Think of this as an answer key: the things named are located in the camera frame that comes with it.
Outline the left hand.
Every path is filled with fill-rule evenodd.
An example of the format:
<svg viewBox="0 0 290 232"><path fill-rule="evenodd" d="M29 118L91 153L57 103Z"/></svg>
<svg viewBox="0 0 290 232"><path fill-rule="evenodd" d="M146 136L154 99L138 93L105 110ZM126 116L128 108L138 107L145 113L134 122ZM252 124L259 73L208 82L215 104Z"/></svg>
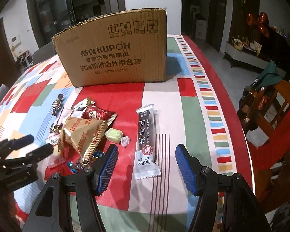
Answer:
<svg viewBox="0 0 290 232"><path fill-rule="evenodd" d="M0 231L21 231L14 193L0 195Z"/></svg>

